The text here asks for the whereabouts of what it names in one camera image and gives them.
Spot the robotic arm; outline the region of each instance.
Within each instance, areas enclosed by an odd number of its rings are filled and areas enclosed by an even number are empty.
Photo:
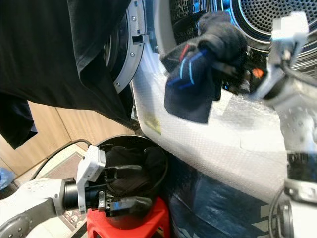
[[[145,197],[115,199],[107,193],[107,183],[138,171],[138,165],[106,167],[105,151],[89,146],[78,165],[77,180],[40,178],[22,185],[12,196],[0,200],[0,238],[24,238],[38,224],[79,208],[105,212],[107,217],[151,208]]]
[[[277,234],[269,224],[271,237],[307,238],[316,234],[317,80],[290,69],[308,32],[304,12],[273,21],[268,73],[250,95],[252,100],[265,99],[278,113],[287,152],[287,178],[271,207],[269,222],[277,207]],[[289,200],[277,206],[283,191]]]

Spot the cable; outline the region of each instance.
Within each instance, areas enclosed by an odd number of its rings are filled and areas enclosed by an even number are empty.
[[[274,233],[273,233],[273,214],[274,210],[277,207],[277,201],[279,200],[280,196],[282,195],[284,191],[284,185],[279,189],[279,191],[276,193],[274,196],[271,206],[269,208],[269,214],[268,214],[268,232],[269,232],[269,237],[274,238]]]
[[[67,147],[73,145],[73,144],[76,144],[76,143],[79,143],[79,142],[84,142],[88,145],[88,147],[91,145],[91,143],[88,141],[88,140],[85,140],[85,139],[79,139],[79,140],[74,140],[74,141],[71,141],[65,145],[63,145],[62,147],[60,147],[58,150],[54,151],[52,154],[50,154],[46,160],[42,163],[42,165],[36,170],[36,172],[32,175],[31,179],[30,180],[33,180],[36,178],[36,176],[40,173],[40,171],[42,170],[42,168],[48,163],[48,161],[51,160],[51,158],[53,158],[55,155],[57,155],[59,152],[61,152],[62,150],[66,149]]]
[[[313,77],[310,77],[309,75],[307,75],[305,73],[292,70],[288,66],[286,61],[283,61],[282,69],[287,76],[295,78],[301,82],[307,83],[310,86],[317,87],[317,80],[316,79],[314,79]]]

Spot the laundry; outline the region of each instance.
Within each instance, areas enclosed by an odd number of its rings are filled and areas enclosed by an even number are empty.
[[[117,178],[108,185],[115,197],[138,196],[149,191],[162,177],[166,161],[162,149],[149,147],[145,151],[115,146],[106,153],[106,167],[139,165],[141,170],[127,172],[126,177]]]
[[[207,123],[213,101],[220,100],[221,79],[213,76],[219,61],[241,67],[247,49],[243,34],[225,12],[206,13],[199,21],[200,36],[176,46],[161,58],[170,73],[164,106],[180,118]]]

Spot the washing machine drum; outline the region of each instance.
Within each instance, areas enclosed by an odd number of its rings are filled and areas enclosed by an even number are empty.
[[[170,0],[177,43],[197,34],[196,23],[192,21],[190,27],[183,29],[182,19],[202,11],[219,10],[230,14],[231,22],[245,34],[251,54],[259,61],[267,56],[273,19],[288,16],[292,11],[304,11],[310,33],[294,67],[317,77],[317,0]]]
[[[132,80],[142,57],[145,12],[142,0],[131,1],[126,14],[105,44],[105,63],[120,93]]]

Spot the floor mat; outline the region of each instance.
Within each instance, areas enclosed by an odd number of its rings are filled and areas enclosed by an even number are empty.
[[[82,160],[82,158],[83,156],[81,154],[75,152],[42,177],[51,179],[76,179],[78,163]],[[63,216],[60,216],[59,218],[68,226],[68,228],[71,229],[71,231],[73,231],[76,227],[80,226],[83,223],[85,217],[86,214],[82,215],[80,214],[80,211],[76,209],[66,211]]]

